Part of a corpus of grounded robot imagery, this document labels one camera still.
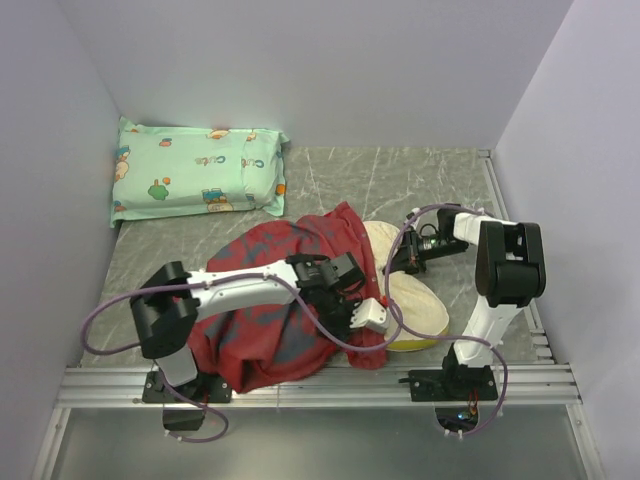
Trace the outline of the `cream yellow foam pillow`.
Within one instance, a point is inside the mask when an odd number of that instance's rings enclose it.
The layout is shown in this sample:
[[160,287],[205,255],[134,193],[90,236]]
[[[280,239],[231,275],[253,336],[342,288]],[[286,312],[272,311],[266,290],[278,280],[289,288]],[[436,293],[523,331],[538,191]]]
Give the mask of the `cream yellow foam pillow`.
[[[392,244],[399,229],[382,221],[365,221],[364,227],[373,253],[380,294],[385,297],[384,272]],[[449,314],[445,305],[423,282],[412,275],[394,272],[390,274],[391,295],[403,314],[403,323],[410,329],[431,336],[446,335],[449,330]],[[437,340],[417,337],[403,330],[396,340],[387,346],[389,352],[414,352],[434,347]]]

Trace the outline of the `red patterned pillowcase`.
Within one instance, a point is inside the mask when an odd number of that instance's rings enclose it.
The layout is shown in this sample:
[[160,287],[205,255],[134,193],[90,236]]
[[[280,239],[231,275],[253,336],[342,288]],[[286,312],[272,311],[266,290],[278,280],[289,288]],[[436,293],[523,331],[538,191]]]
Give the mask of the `red patterned pillowcase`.
[[[381,299],[369,237],[346,202],[325,215],[261,223],[222,247],[206,269],[255,268],[297,253],[330,258],[351,253],[367,277],[355,297]],[[308,377],[338,349],[296,302],[209,317],[194,325],[188,346],[201,371],[220,375],[237,393]]]

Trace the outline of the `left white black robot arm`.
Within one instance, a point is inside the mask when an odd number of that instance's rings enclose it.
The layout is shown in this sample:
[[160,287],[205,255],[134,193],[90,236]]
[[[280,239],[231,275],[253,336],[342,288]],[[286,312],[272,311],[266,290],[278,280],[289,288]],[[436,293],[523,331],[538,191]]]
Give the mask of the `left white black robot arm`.
[[301,298],[321,325],[344,341],[358,302],[350,298],[366,284],[355,257],[295,254],[264,266],[188,272],[181,262],[160,268],[129,305],[143,357],[155,362],[166,390],[179,402],[201,390],[199,368],[187,340],[196,323],[213,315]]

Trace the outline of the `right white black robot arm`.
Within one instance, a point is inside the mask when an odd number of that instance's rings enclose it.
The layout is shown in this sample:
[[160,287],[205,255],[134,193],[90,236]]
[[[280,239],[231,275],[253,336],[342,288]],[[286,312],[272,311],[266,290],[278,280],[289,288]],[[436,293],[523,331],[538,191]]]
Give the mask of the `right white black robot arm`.
[[461,205],[422,207],[408,215],[383,272],[415,274],[426,263],[476,249],[477,300],[465,330],[450,336],[440,385],[460,400],[472,392],[475,375],[488,369],[512,320],[546,288],[541,227],[495,218]]

